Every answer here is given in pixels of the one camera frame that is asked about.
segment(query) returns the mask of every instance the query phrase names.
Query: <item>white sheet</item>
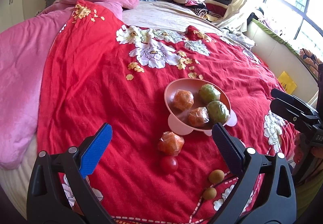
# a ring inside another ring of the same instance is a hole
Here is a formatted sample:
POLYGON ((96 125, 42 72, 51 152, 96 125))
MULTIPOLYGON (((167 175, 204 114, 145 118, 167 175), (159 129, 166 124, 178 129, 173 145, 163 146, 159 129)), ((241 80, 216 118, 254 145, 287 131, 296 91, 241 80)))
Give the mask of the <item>white sheet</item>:
MULTIPOLYGON (((206 33, 222 33, 192 11, 163 1, 140 1, 135 9, 124 11, 122 17, 125 24, 139 27, 184 32, 189 25, 193 25, 206 33)), ((18 169, 0 169, 0 184, 3 190, 25 218, 28 185, 36 156, 37 141, 34 136, 18 169)))

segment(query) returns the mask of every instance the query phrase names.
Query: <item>pink blanket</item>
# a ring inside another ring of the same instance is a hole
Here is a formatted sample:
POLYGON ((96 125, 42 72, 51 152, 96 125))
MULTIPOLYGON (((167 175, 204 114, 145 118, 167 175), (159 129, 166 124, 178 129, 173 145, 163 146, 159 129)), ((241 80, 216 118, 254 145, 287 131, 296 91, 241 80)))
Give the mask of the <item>pink blanket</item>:
MULTIPOLYGON (((37 128, 43 69, 48 52, 77 0, 57 0, 37 17, 0 33, 0 167, 15 169, 37 128)), ((139 0, 87 0, 117 18, 139 0)))

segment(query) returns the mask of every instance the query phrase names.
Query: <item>pillow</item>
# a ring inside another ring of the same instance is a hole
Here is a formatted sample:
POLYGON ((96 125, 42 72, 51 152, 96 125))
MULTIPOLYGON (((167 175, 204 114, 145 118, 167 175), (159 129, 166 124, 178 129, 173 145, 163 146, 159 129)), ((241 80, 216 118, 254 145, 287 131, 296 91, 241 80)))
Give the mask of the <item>pillow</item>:
POLYGON ((300 49, 299 55, 303 58, 314 75, 319 78, 319 64, 322 64, 323 62, 311 51, 305 48, 300 49))

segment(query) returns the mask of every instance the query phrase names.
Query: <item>red bedspread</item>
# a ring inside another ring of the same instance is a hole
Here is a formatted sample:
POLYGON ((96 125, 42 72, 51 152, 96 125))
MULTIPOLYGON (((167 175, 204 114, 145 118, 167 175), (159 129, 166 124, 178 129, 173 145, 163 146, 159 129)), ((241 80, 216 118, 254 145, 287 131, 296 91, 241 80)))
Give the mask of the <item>red bedspread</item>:
MULTIPOLYGON (((113 138, 90 185, 118 222, 200 223, 215 214, 237 181, 213 140, 185 136, 179 168, 164 175, 157 150, 168 131, 164 89, 173 80, 204 78, 229 97, 237 125, 229 133, 263 154, 294 145, 294 128, 270 112, 272 72, 221 37, 189 26, 186 34, 125 26, 108 9, 79 0, 46 62, 38 121, 38 150, 65 152, 112 125, 113 138), (213 200, 201 195, 215 169, 226 173, 213 200)), ((70 204, 75 198, 64 178, 70 204)), ((247 202, 250 210, 259 181, 247 202)))

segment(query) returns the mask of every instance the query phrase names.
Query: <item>yellow bag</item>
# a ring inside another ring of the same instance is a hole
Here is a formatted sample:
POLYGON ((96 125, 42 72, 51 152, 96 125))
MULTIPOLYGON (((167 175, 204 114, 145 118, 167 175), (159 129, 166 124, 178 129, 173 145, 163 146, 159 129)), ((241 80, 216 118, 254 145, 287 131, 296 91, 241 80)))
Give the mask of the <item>yellow bag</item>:
POLYGON ((293 91, 297 88, 295 82, 290 78, 289 75, 287 75, 285 71, 279 76, 278 81, 285 89, 287 94, 291 95, 293 91))

